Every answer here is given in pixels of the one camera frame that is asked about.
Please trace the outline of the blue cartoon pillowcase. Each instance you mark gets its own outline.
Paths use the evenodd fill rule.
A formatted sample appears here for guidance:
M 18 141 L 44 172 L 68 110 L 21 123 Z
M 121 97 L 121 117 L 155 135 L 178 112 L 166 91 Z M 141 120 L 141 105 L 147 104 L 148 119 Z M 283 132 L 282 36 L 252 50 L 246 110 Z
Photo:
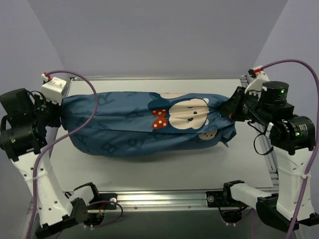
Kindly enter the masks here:
M 235 123 L 218 107 L 227 97 L 202 93 L 106 92 L 64 99 L 62 127 L 73 145 L 96 156 L 137 157 L 227 144 Z

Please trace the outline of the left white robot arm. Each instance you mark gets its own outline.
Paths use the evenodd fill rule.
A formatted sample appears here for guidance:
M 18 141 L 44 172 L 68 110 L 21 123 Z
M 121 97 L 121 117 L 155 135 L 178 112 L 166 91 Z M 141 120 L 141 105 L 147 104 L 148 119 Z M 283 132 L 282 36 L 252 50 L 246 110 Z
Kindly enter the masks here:
M 94 209 L 101 202 L 93 183 L 77 187 L 66 198 L 50 162 L 50 148 L 64 137 L 47 143 L 46 127 L 60 126 L 65 92 L 64 88 L 42 86 L 40 91 L 21 88 L 0 97 L 6 111 L 0 124 L 0 147 L 24 177 L 33 197 L 28 239 L 36 216 L 40 219 L 36 236 L 44 239 L 84 223 L 88 220 L 87 207 Z

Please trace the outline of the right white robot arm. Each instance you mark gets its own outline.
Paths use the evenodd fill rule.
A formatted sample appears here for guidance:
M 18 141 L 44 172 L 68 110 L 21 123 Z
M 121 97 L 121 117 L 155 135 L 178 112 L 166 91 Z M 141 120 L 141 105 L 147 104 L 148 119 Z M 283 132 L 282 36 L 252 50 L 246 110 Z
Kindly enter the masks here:
M 313 161 L 315 125 L 306 116 L 294 114 L 287 102 L 289 85 L 263 82 L 259 89 L 238 87 L 219 111 L 233 121 L 251 121 L 264 127 L 277 161 L 278 193 L 267 193 L 241 180 L 224 184 L 221 199 L 226 205 L 241 202 L 256 210 L 261 221 L 287 236 L 300 225 L 314 226 L 319 216 L 310 196 L 308 164 Z

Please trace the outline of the aluminium right side rail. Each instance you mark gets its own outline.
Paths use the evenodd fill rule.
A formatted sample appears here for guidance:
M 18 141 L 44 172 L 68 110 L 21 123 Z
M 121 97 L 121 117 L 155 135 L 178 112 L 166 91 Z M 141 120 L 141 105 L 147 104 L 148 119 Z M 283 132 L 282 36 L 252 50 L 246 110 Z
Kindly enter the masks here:
M 251 82 L 253 81 L 253 78 L 251 78 L 249 75 L 241 76 L 240 82 L 243 87 L 247 87 Z M 259 153 L 266 153 L 268 150 L 270 150 L 271 145 L 270 141 L 265 136 L 258 136 L 256 138 L 256 149 Z M 274 152 L 270 152 L 267 155 L 261 155 L 263 159 L 266 162 L 268 172 L 271 178 L 271 182 L 273 186 L 269 186 L 269 188 L 277 189 L 279 186 L 279 177 L 277 172 L 277 159 L 274 154 Z

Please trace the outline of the aluminium rail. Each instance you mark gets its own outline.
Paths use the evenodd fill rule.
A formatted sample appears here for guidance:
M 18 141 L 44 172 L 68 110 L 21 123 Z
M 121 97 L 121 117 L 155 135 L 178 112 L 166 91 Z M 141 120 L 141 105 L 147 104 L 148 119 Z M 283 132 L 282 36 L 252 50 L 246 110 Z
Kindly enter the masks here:
M 247 87 L 251 82 L 253 81 L 253 78 L 251 78 L 249 75 L 241 76 L 240 82 L 243 87 Z M 258 136 L 256 138 L 256 149 L 259 153 L 266 153 L 268 150 L 270 150 L 271 145 L 270 141 L 265 136 Z M 271 182 L 273 186 L 269 186 L 269 188 L 277 189 L 279 186 L 279 177 L 277 172 L 277 159 L 274 154 L 274 152 L 270 152 L 267 155 L 261 155 L 263 159 L 266 162 L 268 172 L 271 178 Z
M 89 207 L 101 203 L 114 203 L 115 210 L 123 208 L 128 211 L 178 211 L 178 210 L 202 210 L 208 208 L 206 192 L 201 191 L 164 191 L 164 192 L 116 192 L 117 201 L 97 201 L 99 193 L 94 193 L 91 187 L 77 189 L 68 199 L 60 188 L 42 187 L 40 185 L 34 190 L 30 186 L 33 196 L 34 210 L 47 224 L 53 224 L 62 220 L 64 216 L 70 216 L 75 210 L 82 213 L 101 214 L 109 210 L 90 210 Z M 248 207 L 252 206 L 251 201 L 241 201 Z

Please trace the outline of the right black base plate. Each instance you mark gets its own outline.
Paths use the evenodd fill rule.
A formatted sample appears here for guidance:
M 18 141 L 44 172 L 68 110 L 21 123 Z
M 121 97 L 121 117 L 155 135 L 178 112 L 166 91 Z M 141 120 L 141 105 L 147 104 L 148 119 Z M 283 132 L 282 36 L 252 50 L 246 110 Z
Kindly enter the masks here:
M 224 196 L 223 191 L 206 191 L 206 202 L 209 208 L 217 208 L 217 207 L 237 207 L 243 208 L 247 205 L 240 202 L 235 201 L 227 196 Z

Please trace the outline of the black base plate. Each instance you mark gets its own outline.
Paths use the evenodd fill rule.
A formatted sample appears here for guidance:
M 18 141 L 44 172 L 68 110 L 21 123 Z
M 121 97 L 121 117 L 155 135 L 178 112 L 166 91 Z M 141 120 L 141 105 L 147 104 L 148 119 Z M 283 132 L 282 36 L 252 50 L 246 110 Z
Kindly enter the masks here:
M 72 196 L 73 193 L 71 192 L 65 192 L 64 195 L 69 199 Z M 97 201 L 117 201 L 118 194 L 117 193 L 101 193 L 100 198 Z M 90 206 L 90 210 L 115 210 L 116 205 L 114 203 L 101 203 L 97 205 Z
M 240 202 L 235 201 L 227 196 L 224 196 L 223 191 L 206 191 L 206 202 L 209 208 L 217 208 L 217 207 L 237 207 L 243 208 L 247 205 Z

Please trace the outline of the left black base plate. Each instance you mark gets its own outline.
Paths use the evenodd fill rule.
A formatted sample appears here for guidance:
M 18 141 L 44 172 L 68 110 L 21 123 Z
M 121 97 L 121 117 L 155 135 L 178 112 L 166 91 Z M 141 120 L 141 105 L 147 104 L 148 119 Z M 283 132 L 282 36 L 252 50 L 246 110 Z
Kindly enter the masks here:
M 64 195 L 69 199 L 72 196 L 73 193 L 71 192 L 65 192 Z M 100 198 L 97 201 L 117 201 L 118 194 L 117 193 L 101 193 Z M 97 205 L 90 206 L 90 210 L 115 210 L 116 205 L 114 203 L 101 203 Z

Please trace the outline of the aluminium front rail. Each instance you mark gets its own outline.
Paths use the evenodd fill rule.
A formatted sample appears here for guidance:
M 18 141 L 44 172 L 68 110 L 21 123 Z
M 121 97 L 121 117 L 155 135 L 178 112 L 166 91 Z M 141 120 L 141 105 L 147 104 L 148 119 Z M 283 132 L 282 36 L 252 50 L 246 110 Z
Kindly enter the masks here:
M 206 192 L 201 191 L 164 191 L 164 192 L 116 192 L 117 201 L 97 201 L 99 193 L 94 193 L 91 187 L 77 189 L 68 199 L 60 188 L 42 187 L 40 185 L 34 190 L 30 186 L 33 196 L 34 210 L 47 224 L 53 224 L 62 220 L 64 216 L 70 216 L 75 210 L 82 213 L 101 214 L 109 210 L 90 210 L 89 207 L 101 203 L 114 203 L 115 210 L 123 208 L 128 211 L 178 211 L 178 210 L 202 210 L 208 208 Z M 251 201 L 241 201 L 248 207 L 252 206 Z

